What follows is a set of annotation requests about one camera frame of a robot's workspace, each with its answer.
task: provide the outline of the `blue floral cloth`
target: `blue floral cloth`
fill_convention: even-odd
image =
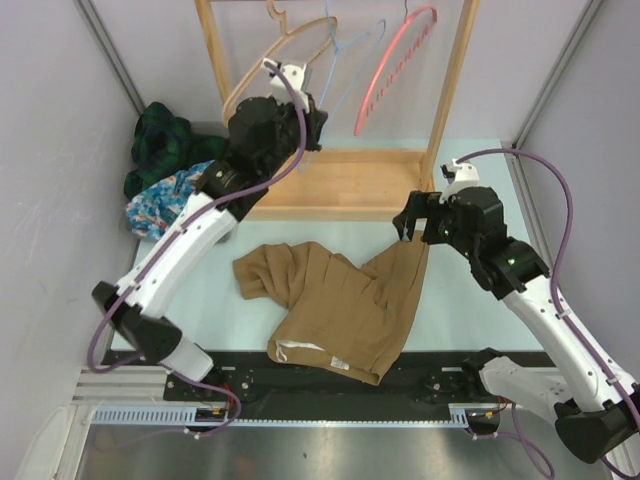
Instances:
[[[133,197],[125,207],[131,231],[139,237],[160,240],[182,212],[196,181],[211,163],[213,160],[180,170]]]

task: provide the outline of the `light blue table surface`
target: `light blue table surface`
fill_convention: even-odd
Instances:
[[[497,140],[444,140],[438,155],[436,187],[446,182],[439,165],[484,148]],[[529,241],[504,157],[474,160],[484,186],[493,187],[504,204],[509,234]],[[217,244],[188,276],[167,311],[167,318],[208,350],[265,350],[267,341],[286,315],[271,299],[244,300],[233,277],[231,262],[264,243],[297,244],[314,240],[360,265],[396,241],[387,222],[246,221],[225,243]],[[141,242],[136,263],[151,250]],[[424,289],[405,351],[542,350],[524,324],[473,280],[468,262],[451,247],[434,246]],[[112,348],[130,350],[120,336]]]

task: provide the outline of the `green plaid cloth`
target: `green plaid cloth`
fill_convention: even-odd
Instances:
[[[131,200],[162,179],[193,165],[220,158],[227,139],[191,132],[191,122],[175,117],[162,103],[149,105],[136,123],[131,157],[138,168],[124,180]]]

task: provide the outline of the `wooden hanger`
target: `wooden hanger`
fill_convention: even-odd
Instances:
[[[200,26],[204,34],[204,42],[207,44],[209,51],[209,60],[213,67],[213,74],[216,76],[218,84],[218,92],[222,102],[229,98],[231,93],[231,77],[229,76],[229,67],[224,55],[224,48],[218,34],[218,27],[213,16],[213,8],[209,5],[213,0],[195,0],[198,18],[200,18]]]
[[[271,45],[271,47],[269,47],[269,49],[256,61],[256,63],[253,64],[246,75],[242,78],[242,80],[240,80],[240,82],[238,82],[233,91],[224,101],[224,106],[222,107],[222,122],[225,127],[228,125],[229,119],[234,113],[234,109],[236,103],[238,102],[238,99],[240,98],[240,95],[242,95],[242,93],[247,89],[251,81],[260,71],[260,68],[262,67],[262,60],[264,57],[273,58],[278,53],[278,51],[282,49],[286,44],[288,44],[291,40],[294,40],[296,37],[300,36],[311,28],[326,24],[327,20],[331,22],[334,31],[336,31],[338,28],[338,19],[336,17],[329,17],[329,19],[327,19],[326,17],[321,17],[300,25],[293,30],[289,30],[289,27],[287,25],[287,12],[285,10],[278,11],[275,6],[275,0],[267,0],[267,12],[269,12],[269,16],[273,20],[276,20],[280,24],[280,38],[273,45]],[[322,55],[324,51],[329,47],[329,45],[331,45],[331,37],[328,36],[327,41],[324,43],[324,45],[322,45],[315,53],[311,55],[311,57],[309,57],[307,63],[312,63],[316,58]]]

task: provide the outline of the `metal floor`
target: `metal floor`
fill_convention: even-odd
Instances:
[[[557,480],[611,478],[571,456],[552,428],[521,413],[530,440],[551,459]],[[510,416],[501,429],[513,431]],[[195,441],[164,434],[112,449],[149,427],[93,426],[77,480],[539,480],[518,442],[473,442],[436,428],[236,427]]]

